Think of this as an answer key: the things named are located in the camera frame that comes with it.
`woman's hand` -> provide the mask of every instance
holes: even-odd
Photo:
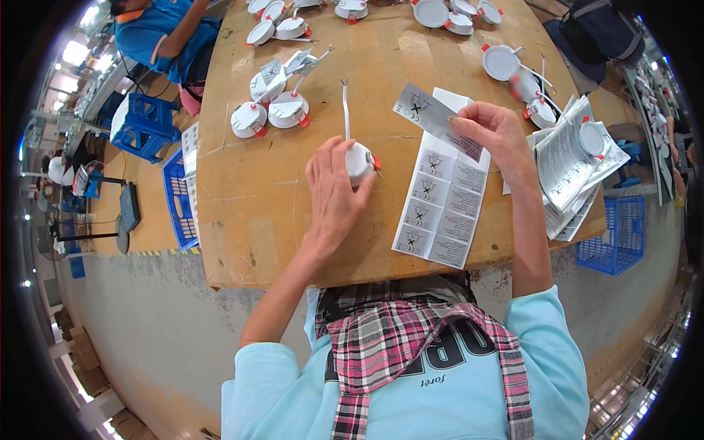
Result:
[[[345,165],[345,153],[354,139],[340,136],[328,139],[308,161],[306,179],[313,200],[313,221],[304,243],[326,258],[332,255],[362,215],[376,173],[365,177],[356,192],[352,190]]]
[[[460,110],[458,116],[450,118],[452,127],[489,150],[511,192],[526,185],[538,188],[533,152],[516,113],[477,101]]]

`person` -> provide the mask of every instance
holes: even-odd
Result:
[[[123,55],[179,85],[181,102],[201,111],[220,21],[203,17],[210,0],[110,0],[115,42]]]
[[[234,380],[222,385],[224,440],[582,438],[584,361],[553,285],[541,190],[520,119],[475,102],[450,122],[491,153],[512,189],[505,326],[447,277],[319,295],[309,289],[304,328],[312,353],[298,368],[281,344],[284,331],[306,285],[363,215],[375,181],[369,175],[352,190],[345,153],[354,139],[328,139],[306,166],[310,229],[246,321]]]
[[[576,0],[562,20],[543,23],[580,95],[599,88],[606,62],[634,65],[645,51],[630,0]]]
[[[53,194],[54,188],[47,179],[37,177],[37,190],[34,192],[34,201],[40,210],[46,212],[49,209],[49,197]]]
[[[90,172],[97,162],[98,156],[95,154],[88,153],[88,148],[84,142],[81,142],[73,154],[73,157],[67,158],[63,149],[59,149],[51,157],[48,164],[46,164],[45,159],[48,156],[42,158],[42,171],[46,166],[46,173],[49,175],[49,179],[52,182],[58,183],[64,187],[73,186],[73,178],[76,171],[81,167],[81,165],[88,168]]]

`woman's right hand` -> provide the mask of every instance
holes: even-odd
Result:
[[[511,192],[522,187],[539,188],[533,152],[516,113],[477,101],[461,109],[458,118],[450,117],[449,122],[455,131],[489,150]]]

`pink plaid cloth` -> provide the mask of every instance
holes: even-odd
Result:
[[[320,292],[316,335],[330,334],[340,383],[331,440],[363,440],[372,391],[396,379],[455,317],[481,328],[498,351],[506,398],[509,438],[533,439],[528,376],[518,338],[471,303],[440,302],[433,296],[401,299],[398,282],[364,284],[332,302],[334,319]]]

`blue basket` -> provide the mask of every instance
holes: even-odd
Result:
[[[186,171],[183,168],[183,152],[178,149],[161,168],[164,176],[164,192],[166,204],[171,215],[171,225],[174,228],[178,248],[182,251],[198,246],[196,225],[191,212],[191,202],[188,199],[188,188],[183,177]]]
[[[604,199],[606,231],[577,243],[577,265],[618,275],[643,258],[646,202],[642,196]]]

